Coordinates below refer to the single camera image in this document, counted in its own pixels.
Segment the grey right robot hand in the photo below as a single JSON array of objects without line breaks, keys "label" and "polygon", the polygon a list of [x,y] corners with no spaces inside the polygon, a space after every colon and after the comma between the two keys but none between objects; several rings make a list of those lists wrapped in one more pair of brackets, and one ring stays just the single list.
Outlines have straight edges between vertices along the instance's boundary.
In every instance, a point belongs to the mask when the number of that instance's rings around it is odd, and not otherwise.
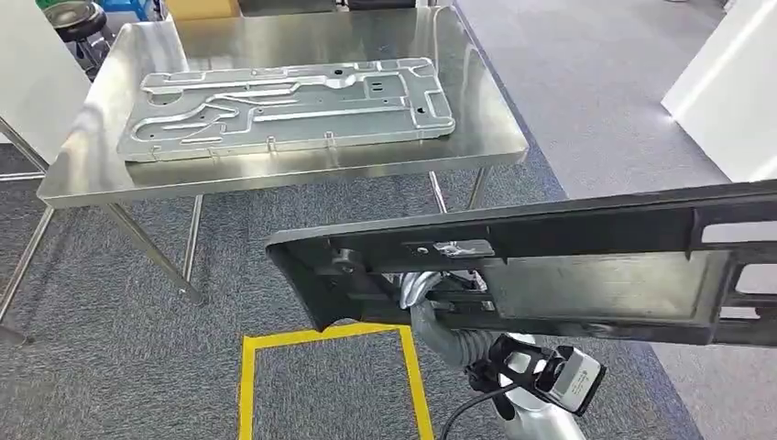
[{"label": "grey right robot hand", "polygon": [[475,274],[463,272],[406,272],[395,278],[399,284],[399,307],[410,312],[412,331],[451,368],[464,369],[487,358],[488,351],[501,336],[487,330],[454,330],[438,321],[432,302],[434,290],[463,292],[482,287]]}]

